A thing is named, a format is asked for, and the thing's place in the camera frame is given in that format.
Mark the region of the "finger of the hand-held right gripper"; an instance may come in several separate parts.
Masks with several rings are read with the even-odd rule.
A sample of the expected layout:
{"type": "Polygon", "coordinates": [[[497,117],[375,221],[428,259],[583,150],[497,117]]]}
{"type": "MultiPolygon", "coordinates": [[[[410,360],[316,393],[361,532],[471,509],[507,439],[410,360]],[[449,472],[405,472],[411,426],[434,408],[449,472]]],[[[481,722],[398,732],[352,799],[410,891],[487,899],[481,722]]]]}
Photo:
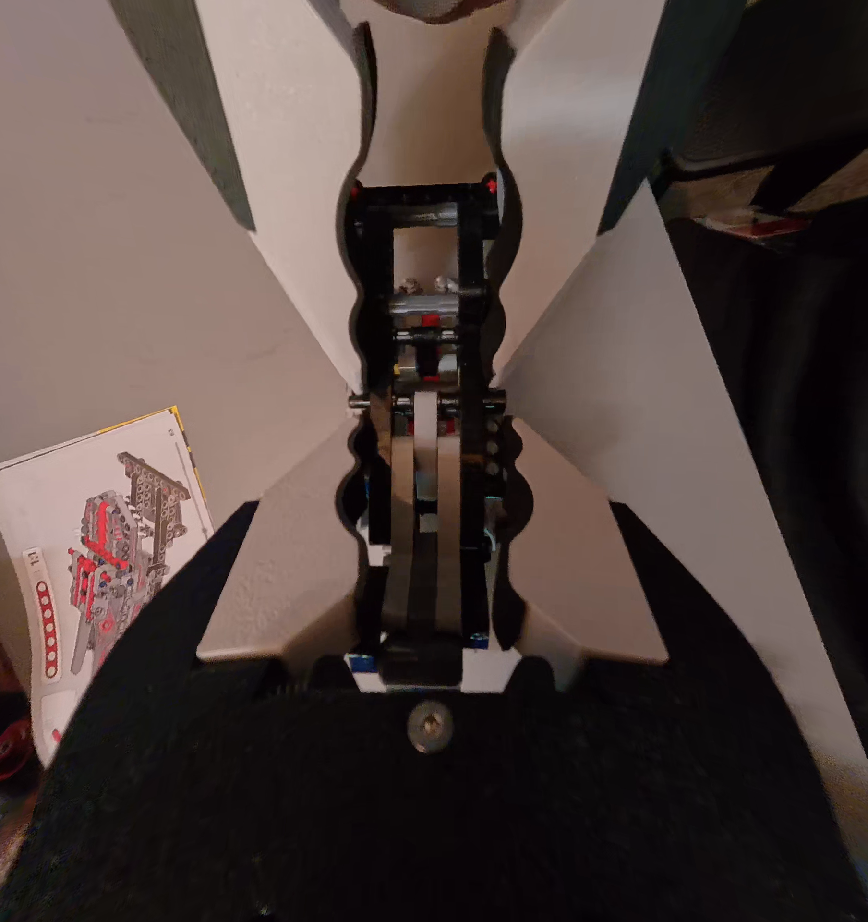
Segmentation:
{"type": "Polygon", "coordinates": [[[344,201],[363,157],[355,29],[339,2],[201,1],[253,241],[336,371],[363,390],[344,201]]]}
{"type": "Polygon", "coordinates": [[[495,384],[596,242],[664,5],[515,3],[499,142],[522,226],[498,294],[506,330],[495,384]]]}

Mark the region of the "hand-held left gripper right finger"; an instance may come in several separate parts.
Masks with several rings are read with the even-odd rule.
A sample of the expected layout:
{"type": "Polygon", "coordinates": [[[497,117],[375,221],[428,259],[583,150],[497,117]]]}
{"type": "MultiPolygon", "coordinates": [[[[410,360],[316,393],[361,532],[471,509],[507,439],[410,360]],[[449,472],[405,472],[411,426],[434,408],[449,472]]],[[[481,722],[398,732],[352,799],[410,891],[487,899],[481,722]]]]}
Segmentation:
{"type": "Polygon", "coordinates": [[[607,493],[527,423],[505,422],[502,643],[543,660],[559,691],[595,660],[663,666],[669,652],[607,493]]]}

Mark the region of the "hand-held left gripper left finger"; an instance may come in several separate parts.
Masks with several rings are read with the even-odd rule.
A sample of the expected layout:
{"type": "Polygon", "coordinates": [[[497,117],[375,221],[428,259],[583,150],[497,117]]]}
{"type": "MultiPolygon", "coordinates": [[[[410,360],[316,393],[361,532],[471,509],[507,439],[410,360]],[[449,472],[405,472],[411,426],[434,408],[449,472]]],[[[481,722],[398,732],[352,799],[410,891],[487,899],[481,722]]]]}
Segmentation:
{"type": "Polygon", "coordinates": [[[361,542],[339,511],[355,467],[346,417],[262,496],[197,647],[205,662],[278,658],[311,667],[358,642],[361,542]]]}

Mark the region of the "grey black toy brick model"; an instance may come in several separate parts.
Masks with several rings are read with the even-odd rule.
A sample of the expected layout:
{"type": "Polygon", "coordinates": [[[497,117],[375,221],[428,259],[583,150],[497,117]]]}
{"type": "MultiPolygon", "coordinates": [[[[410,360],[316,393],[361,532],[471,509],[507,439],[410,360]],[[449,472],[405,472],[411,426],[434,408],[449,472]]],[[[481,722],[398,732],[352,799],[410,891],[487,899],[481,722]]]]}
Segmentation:
{"type": "Polygon", "coordinates": [[[499,304],[487,254],[497,178],[420,186],[354,182],[345,211],[357,272],[361,386],[344,510],[364,544],[358,639],[347,655],[382,691],[459,690],[494,627],[508,471],[506,398],[492,387],[499,304]]]}

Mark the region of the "white instruction booklet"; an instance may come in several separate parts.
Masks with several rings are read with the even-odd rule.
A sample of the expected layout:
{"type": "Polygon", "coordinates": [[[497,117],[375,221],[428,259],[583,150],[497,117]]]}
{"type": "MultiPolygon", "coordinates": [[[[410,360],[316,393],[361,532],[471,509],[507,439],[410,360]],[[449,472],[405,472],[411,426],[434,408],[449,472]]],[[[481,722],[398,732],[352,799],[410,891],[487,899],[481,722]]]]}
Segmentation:
{"type": "Polygon", "coordinates": [[[114,645],[213,536],[178,410],[0,464],[0,531],[25,602],[33,738],[48,767],[114,645]]]}

